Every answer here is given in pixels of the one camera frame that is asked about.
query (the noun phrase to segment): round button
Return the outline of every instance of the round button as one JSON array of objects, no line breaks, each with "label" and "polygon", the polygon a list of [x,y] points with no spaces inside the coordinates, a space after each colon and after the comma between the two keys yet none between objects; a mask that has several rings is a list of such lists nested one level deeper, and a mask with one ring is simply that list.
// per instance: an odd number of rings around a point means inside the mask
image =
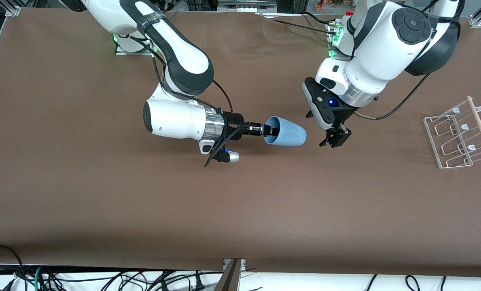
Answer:
[{"label": "round button", "polygon": [[407,15],[404,18],[404,20],[405,20],[405,26],[407,26],[411,30],[421,31],[422,29],[424,29],[425,24],[422,21],[422,18],[420,18],[416,14],[411,13],[411,14]]}]

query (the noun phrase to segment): brown table surface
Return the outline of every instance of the brown table surface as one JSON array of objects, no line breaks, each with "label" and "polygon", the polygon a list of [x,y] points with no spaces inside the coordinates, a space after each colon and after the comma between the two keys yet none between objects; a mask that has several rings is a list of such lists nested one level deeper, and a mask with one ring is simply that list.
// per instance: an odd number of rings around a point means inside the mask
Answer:
[{"label": "brown table surface", "polygon": [[[422,123],[467,95],[481,105],[480,30],[464,22],[453,58],[403,109],[350,118],[351,138],[331,149],[300,89],[327,56],[322,33],[251,13],[172,22],[209,54],[235,111],[288,118],[305,145],[245,137],[229,144],[238,164],[203,168],[195,140],[144,128],[149,57],[114,55],[87,12],[22,9],[0,38],[1,244],[27,264],[218,269],[242,257],[258,271],[481,276],[481,163],[438,169]],[[361,111],[390,111],[419,79],[402,74]],[[227,105],[213,85],[201,97]]]}]

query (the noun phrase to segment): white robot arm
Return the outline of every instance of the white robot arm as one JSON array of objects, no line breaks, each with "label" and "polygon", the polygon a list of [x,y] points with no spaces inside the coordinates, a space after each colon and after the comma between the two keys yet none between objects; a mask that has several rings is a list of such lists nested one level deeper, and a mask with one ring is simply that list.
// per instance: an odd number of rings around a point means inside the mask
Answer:
[{"label": "white robot arm", "polygon": [[[239,154],[225,148],[228,140],[242,135],[278,137],[280,128],[244,122],[241,114],[222,111],[199,101],[198,96],[213,82],[209,57],[186,39],[165,15],[148,0],[61,0],[74,11],[87,9],[107,31],[117,35],[127,51],[140,51],[139,38],[163,56],[163,79],[144,104],[144,124],[150,133],[170,138],[199,141],[202,154],[220,162],[237,162]],[[299,146],[301,142],[288,142]]]},{"label": "white robot arm", "polygon": [[463,2],[433,2],[430,11],[438,14],[433,17],[395,2],[366,0],[351,17],[342,18],[342,25],[337,23],[340,29],[333,45],[348,52],[350,61],[325,59],[316,77],[302,85],[310,107],[307,117],[314,117],[327,131],[320,146],[342,145],[351,134],[344,126],[346,119],[358,114],[358,108],[374,100],[401,72],[428,75],[449,60],[459,28],[440,15],[457,15]]}]

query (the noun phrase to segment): green led light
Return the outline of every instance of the green led light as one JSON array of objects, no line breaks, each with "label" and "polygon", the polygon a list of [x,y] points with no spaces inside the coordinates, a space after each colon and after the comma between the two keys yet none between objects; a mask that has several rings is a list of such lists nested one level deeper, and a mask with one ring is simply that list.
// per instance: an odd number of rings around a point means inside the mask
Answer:
[{"label": "green led light", "polygon": [[333,44],[335,46],[339,45],[339,42],[341,42],[341,38],[343,37],[344,33],[342,29],[339,29],[338,33],[336,33],[334,39],[333,39]]}]

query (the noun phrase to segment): blue cup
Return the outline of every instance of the blue cup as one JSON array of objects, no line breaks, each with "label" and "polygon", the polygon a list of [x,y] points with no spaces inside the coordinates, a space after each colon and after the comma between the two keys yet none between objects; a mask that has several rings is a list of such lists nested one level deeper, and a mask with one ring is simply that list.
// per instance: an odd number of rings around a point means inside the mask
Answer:
[{"label": "blue cup", "polygon": [[298,147],[305,143],[307,132],[294,122],[278,116],[272,116],[266,122],[270,127],[280,129],[277,136],[264,136],[267,144],[282,147]]}]

